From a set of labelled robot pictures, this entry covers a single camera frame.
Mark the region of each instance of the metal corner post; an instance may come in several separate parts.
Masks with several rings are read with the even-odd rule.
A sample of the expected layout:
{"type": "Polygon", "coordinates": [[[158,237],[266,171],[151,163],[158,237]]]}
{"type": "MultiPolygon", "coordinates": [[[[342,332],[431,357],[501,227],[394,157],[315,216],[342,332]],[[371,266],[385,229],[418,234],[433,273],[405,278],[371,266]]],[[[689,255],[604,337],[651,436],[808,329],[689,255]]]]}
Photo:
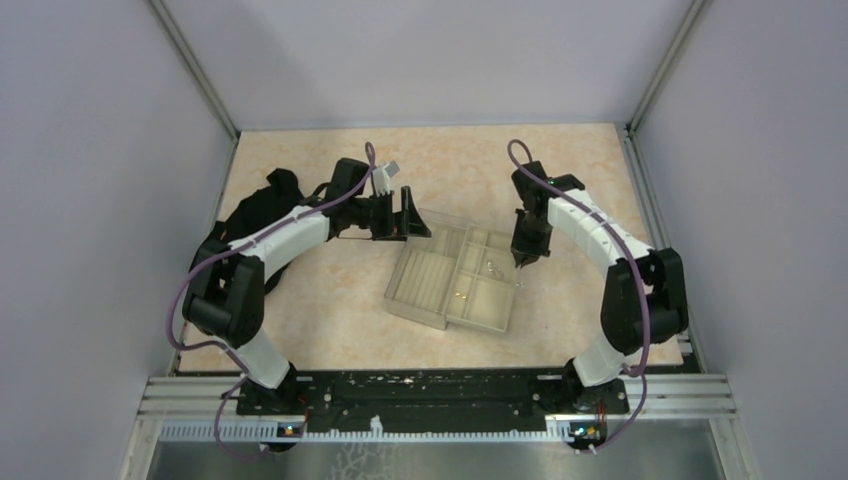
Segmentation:
{"type": "MultiPolygon", "coordinates": [[[[240,135],[232,139],[230,143],[230,151],[227,156],[227,163],[224,167],[223,175],[221,176],[221,184],[218,188],[218,197],[215,198],[215,207],[212,209],[212,215],[209,218],[207,225],[209,226],[209,230],[215,224],[215,221],[218,220],[218,217],[221,215],[221,205],[224,202],[224,192],[227,190],[227,183],[230,180],[230,174],[233,171],[233,164],[235,163],[236,153],[238,152],[240,135]]],[[[190,269],[190,265],[186,266],[186,271],[190,269]]],[[[180,305],[182,305],[183,299],[180,298],[180,305]]],[[[174,323],[179,325],[179,333],[177,334],[177,340],[180,342],[185,342],[185,336],[188,333],[186,326],[188,322],[182,318],[182,315],[178,312],[177,318],[174,319],[174,323]]],[[[173,374],[178,371],[180,368],[180,360],[181,360],[182,352],[179,350],[174,350],[174,355],[171,357],[171,362],[168,364],[168,373],[173,374]]]]}
{"type": "Polygon", "coordinates": [[[624,162],[627,164],[627,173],[630,175],[630,182],[633,184],[636,200],[639,203],[639,211],[645,220],[645,227],[648,229],[648,240],[657,247],[667,247],[669,246],[668,235],[663,225],[662,214],[648,173],[645,171],[644,164],[640,161],[633,137],[627,125],[623,123],[617,123],[615,130],[624,154],[624,162]]]}
{"type": "Polygon", "coordinates": [[[168,38],[168,42],[174,48],[174,52],[180,59],[180,63],[182,63],[186,68],[186,71],[189,73],[197,87],[197,91],[203,97],[204,101],[206,101],[206,104],[209,106],[212,114],[215,115],[221,123],[221,126],[227,132],[227,135],[229,135],[233,141],[238,140],[241,132],[233,123],[229,112],[227,112],[227,109],[224,107],[224,103],[221,101],[221,98],[212,86],[212,82],[209,81],[209,78],[200,66],[200,62],[194,55],[191,46],[180,30],[180,27],[173,15],[171,15],[171,11],[168,9],[168,6],[165,5],[163,0],[144,1],[150,7],[150,11],[162,27],[165,36],[168,38]]]}
{"type": "Polygon", "coordinates": [[[648,111],[653,106],[662,87],[665,85],[675,65],[680,60],[683,51],[686,49],[686,45],[692,37],[692,32],[695,30],[698,22],[704,17],[704,13],[711,3],[712,0],[693,0],[692,4],[689,5],[689,10],[686,11],[680,28],[677,29],[677,33],[674,35],[659,67],[654,72],[651,83],[648,84],[648,89],[642,95],[642,99],[636,107],[636,112],[633,113],[633,117],[627,122],[630,133],[635,134],[639,130],[639,127],[642,126],[645,117],[648,115],[648,111]]]}

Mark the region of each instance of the speckled tabletop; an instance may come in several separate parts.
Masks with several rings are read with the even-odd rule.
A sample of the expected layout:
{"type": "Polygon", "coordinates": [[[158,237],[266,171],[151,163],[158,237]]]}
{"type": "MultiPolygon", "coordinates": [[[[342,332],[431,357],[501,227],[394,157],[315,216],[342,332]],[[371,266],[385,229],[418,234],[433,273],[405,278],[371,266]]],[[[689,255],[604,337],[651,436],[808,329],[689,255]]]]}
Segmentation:
{"type": "MultiPolygon", "coordinates": [[[[520,206],[506,155],[512,138],[524,140],[549,175],[576,175],[626,230],[647,238],[612,124],[245,132],[220,216],[267,186],[265,176],[278,167],[293,170],[308,195],[330,179],[339,158],[364,161],[370,141],[378,164],[399,164],[394,188],[412,187],[419,209],[512,232],[520,206]]],[[[357,235],[367,232],[345,232],[357,235]]],[[[549,259],[522,270],[524,286],[505,334],[458,325],[441,331],[388,313],[383,294],[402,248],[400,242],[332,240],[295,259],[265,300],[264,328],[280,351],[298,369],[550,366],[563,365],[600,333],[603,278],[563,235],[553,235],[549,259]]],[[[187,342],[203,338],[189,327],[187,342]]],[[[682,363],[677,342],[654,346],[649,362],[682,363]]],[[[184,353],[180,370],[236,367],[207,348],[184,353]]]]}

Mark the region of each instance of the clear plastic box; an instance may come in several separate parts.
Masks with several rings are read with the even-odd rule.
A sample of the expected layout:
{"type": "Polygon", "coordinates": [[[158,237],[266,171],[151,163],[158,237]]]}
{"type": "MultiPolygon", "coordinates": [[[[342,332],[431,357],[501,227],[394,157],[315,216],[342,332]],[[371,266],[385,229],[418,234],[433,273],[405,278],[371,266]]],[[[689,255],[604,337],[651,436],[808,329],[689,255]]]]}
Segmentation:
{"type": "Polygon", "coordinates": [[[511,236],[421,210],[430,238],[410,238],[386,289],[389,312],[444,330],[456,323],[503,333],[518,269],[511,236]]]}

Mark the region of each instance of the white wall panel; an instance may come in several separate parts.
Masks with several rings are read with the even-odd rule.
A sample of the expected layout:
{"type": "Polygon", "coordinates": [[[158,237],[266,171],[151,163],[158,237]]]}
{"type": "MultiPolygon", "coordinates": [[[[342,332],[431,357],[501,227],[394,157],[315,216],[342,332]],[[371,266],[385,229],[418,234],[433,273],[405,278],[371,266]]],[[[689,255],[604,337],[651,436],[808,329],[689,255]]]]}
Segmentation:
{"type": "Polygon", "coordinates": [[[625,121],[688,0],[167,0],[243,130],[625,121]]]}
{"type": "Polygon", "coordinates": [[[848,3],[714,2],[639,140],[763,478],[842,478],[848,3]]]}
{"type": "Polygon", "coordinates": [[[144,2],[0,3],[0,478],[114,478],[229,139],[144,2]]]}

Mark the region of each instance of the black cloth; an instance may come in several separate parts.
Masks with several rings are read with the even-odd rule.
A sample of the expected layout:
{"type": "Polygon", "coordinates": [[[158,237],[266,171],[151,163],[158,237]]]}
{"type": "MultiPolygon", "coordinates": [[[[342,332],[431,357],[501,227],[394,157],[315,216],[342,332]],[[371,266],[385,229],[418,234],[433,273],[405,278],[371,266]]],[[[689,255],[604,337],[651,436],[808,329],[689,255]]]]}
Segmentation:
{"type": "MultiPolygon", "coordinates": [[[[215,222],[208,238],[229,243],[252,235],[288,215],[303,200],[297,175],[291,170],[278,168],[265,178],[269,186],[257,190],[239,202],[238,207],[226,220],[215,222]]],[[[288,265],[268,278],[265,283],[266,294],[280,282],[286,267],[288,265]]]]}

